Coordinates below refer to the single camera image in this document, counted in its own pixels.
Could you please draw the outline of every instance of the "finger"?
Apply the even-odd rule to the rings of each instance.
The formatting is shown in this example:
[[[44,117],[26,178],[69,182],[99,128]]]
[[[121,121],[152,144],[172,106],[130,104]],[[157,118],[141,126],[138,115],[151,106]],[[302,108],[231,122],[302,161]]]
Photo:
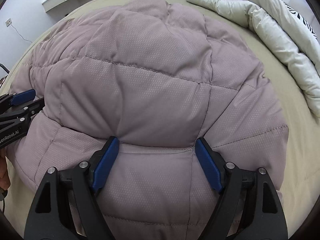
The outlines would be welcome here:
[[[5,149],[0,149],[0,157],[5,158]]]
[[[10,179],[8,171],[4,174],[3,178],[0,179],[0,188],[7,190],[10,187]]]
[[[8,167],[5,159],[0,158],[0,178],[2,179],[4,174],[6,173]]]

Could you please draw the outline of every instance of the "fitted sheet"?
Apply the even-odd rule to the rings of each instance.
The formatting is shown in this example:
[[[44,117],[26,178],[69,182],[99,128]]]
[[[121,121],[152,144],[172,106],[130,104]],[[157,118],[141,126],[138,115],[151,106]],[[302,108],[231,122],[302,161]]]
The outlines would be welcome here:
[[[75,18],[88,11],[105,6],[123,5],[128,1],[93,0],[70,13],[65,19]],[[240,33],[250,49],[264,64],[265,75],[273,84],[289,125],[287,162],[281,192],[283,194],[284,214],[288,232],[289,236],[291,236],[305,220],[320,194],[320,124],[318,119],[311,114],[303,93],[286,67],[277,60],[255,34],[212,11],[190,4],[186,0],[166,1],[168,3],[178,2],[196,8],[205,15],[231,25]],[[28,57],[32,48],[42,41],[49,32],[50,29],[28,48],[21,60],[11,70],[0,89],[0,94],[4,94],[9,90],[12,80],[19,71],[21,62]],[[10,163],[8,168],[12,185],[6,198],[5,215],[16,230],[23,235],[33,193],[21,182]]]

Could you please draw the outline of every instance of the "wall outlet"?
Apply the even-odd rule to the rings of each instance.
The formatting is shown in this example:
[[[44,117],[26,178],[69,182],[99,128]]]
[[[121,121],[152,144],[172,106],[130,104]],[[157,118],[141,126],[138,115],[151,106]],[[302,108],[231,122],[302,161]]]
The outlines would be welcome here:
[[[8,27],[11,23],[12,23],[12,20],[11,20],[11,18],[10,18],[9,20],[7,20],[7,21],[5,22],[5,25],[7,25],[7,27]]]

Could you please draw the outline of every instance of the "black striped pattern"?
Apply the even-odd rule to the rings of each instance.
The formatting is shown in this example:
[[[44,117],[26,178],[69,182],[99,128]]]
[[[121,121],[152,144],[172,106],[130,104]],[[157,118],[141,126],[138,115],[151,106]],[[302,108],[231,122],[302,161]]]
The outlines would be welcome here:
[[[309,31],[311,31],[311,33],[313,34],[313,36],[318,40],[313,28],[311,27],[311,25],[302,17],[301,14],[299,14],[298,12],[296,12],[293,8],[291,8],[287,3],[284,2],[284,4],[287,6],[288,10],[296,15],[298,17],[299,20],[301,20],[303,22],[303,24],[309,29]]]

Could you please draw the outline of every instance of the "mattress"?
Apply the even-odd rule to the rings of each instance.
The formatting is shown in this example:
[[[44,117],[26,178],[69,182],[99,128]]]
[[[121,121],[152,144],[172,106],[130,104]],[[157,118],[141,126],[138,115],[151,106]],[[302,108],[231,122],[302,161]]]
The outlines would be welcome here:
[[[93,0],[70,13],[65,19],[75,18],[88,11],[105,6],[123,5],[128,1]],[[166,1],[196,8],[204,15],[229,24],[240,33],[250,49],[264,64],[265,76],[271,80],[274,90],[281,101],[290,131],[281,192],[283,194],[283,207],[288,233],[291,236],[305,220],[320,194],[320,124],[318,119],[311,114],[303,93],[286,67],[277,60],[255,34],[212,11],[190,4],[186,0]],[[4,94],[9,90],[10,84],[19,71],[23,60],[28,57],[32,48],[42,41],[49,32],[50,29],[39,37],[24,53],[21,60],[11,70],[0,89],[0,94]],[[15,229],[23,235],[33,193],[23,185],[10,163],[8,164],[8,169],[12,185],[6,198],[5,215]]]

